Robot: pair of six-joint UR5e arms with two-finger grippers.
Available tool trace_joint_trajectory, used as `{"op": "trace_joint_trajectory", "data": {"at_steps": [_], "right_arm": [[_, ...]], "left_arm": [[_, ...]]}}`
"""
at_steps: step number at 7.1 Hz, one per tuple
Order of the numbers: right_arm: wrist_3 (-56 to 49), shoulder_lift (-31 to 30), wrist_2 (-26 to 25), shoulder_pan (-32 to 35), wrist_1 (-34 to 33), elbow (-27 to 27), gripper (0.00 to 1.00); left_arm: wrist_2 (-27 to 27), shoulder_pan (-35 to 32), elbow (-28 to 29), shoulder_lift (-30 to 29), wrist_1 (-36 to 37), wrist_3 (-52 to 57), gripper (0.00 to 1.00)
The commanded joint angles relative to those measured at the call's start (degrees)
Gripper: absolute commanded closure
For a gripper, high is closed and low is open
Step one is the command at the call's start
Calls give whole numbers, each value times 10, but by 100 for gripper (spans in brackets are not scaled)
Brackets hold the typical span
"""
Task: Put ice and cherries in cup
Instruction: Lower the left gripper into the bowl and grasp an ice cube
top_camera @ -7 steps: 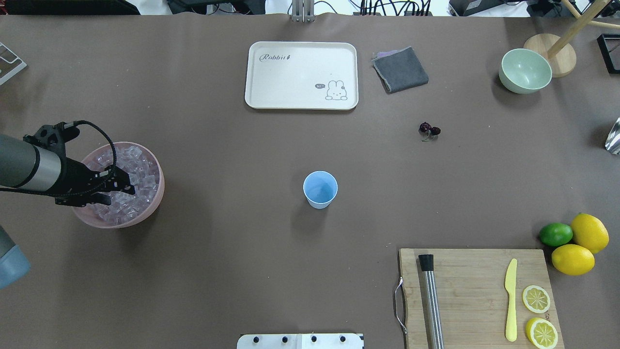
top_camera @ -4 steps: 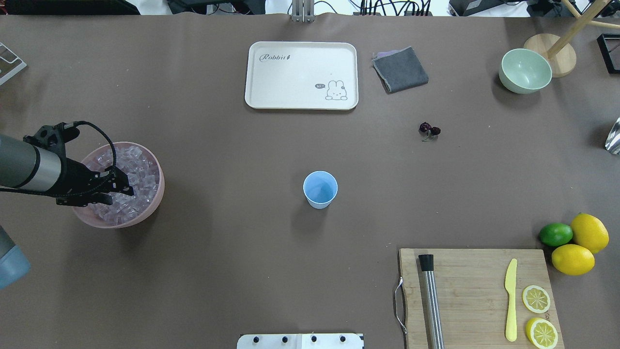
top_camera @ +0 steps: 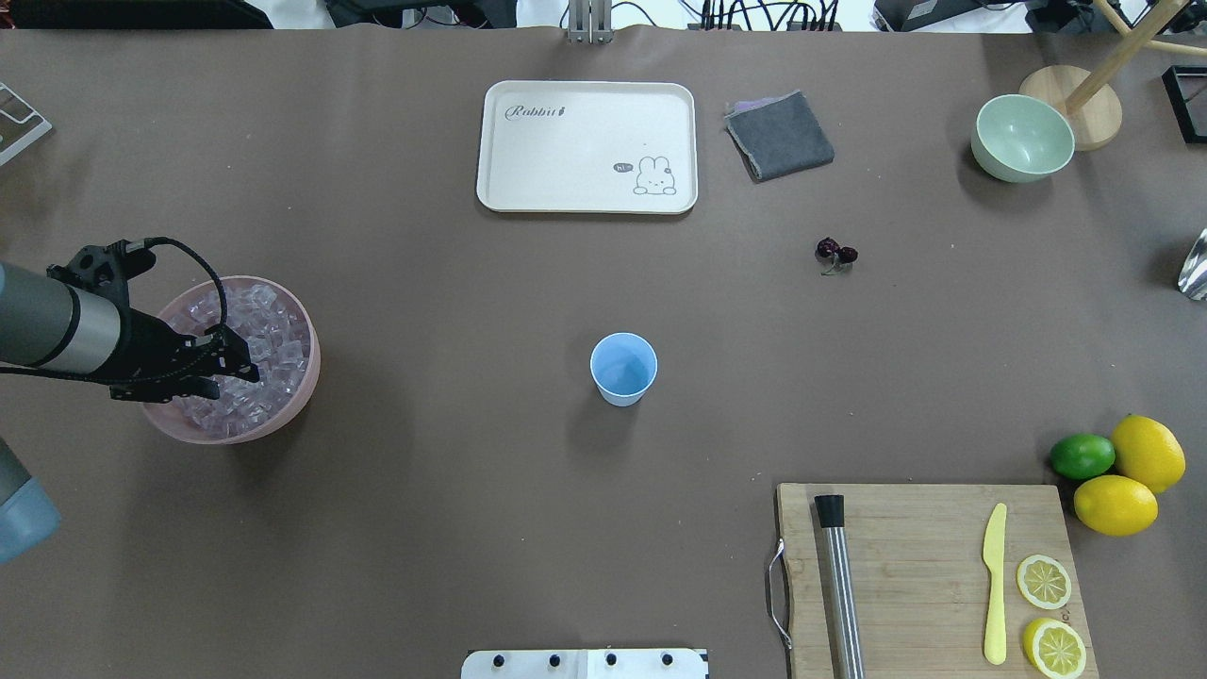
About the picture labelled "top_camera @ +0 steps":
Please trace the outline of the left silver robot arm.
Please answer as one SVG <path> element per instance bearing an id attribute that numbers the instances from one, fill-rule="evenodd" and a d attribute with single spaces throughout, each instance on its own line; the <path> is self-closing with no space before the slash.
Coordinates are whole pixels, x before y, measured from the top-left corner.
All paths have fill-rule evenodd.
<path id="1" fill-rule="evenodd" d="M 225 286 L 212 267 L 204 271 L 220 315 L 200 335 L 177 334 L 132 306 L 128 283 L 156 265 L 159 245 L 189 254 L 175 238 L 142 238 L 88 245 L 46 273 L 4 263 L 2 373 L 103 384 L 122 403 L 215 400 L 223 376 L 257 384 L 258 365 L 227 322 Z"/>

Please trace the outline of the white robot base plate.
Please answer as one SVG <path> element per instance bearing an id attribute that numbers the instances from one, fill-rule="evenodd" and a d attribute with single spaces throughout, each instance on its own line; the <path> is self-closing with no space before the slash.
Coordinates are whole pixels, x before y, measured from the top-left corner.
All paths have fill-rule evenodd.
<path id="1" fill-rule="evenodd" d="M 462 662 L 461 678 L 709 678 L 706 650 L 597 648 L 479 650 Z"/>

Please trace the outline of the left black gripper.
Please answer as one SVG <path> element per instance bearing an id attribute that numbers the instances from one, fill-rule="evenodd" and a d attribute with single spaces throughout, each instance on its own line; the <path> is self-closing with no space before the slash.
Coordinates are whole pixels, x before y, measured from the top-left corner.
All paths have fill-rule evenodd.
<path id="1" fill-rule="evenodd" d="M 202 336 L 182 335 L 154 315 L 132 308 L 128 283 L 156 265 L 154 240 L 118 240 L 107 246 L 88 245 L 68 265 L 47 268 L 48 279 L 81 293 L 111 302 L 118 314 L 118 336 L 112 356 L 87 373 L 87 381 L 107 386 L 113 400 L 167 404 L 174 397 L 217 400 L 216 375 L 260 382 L 260 368 L 245 339 L 227 324 L 227 292 L 214 268 L 180 240 L 169 242 L 193 258 L 214 283 L 218 317 Z"/>

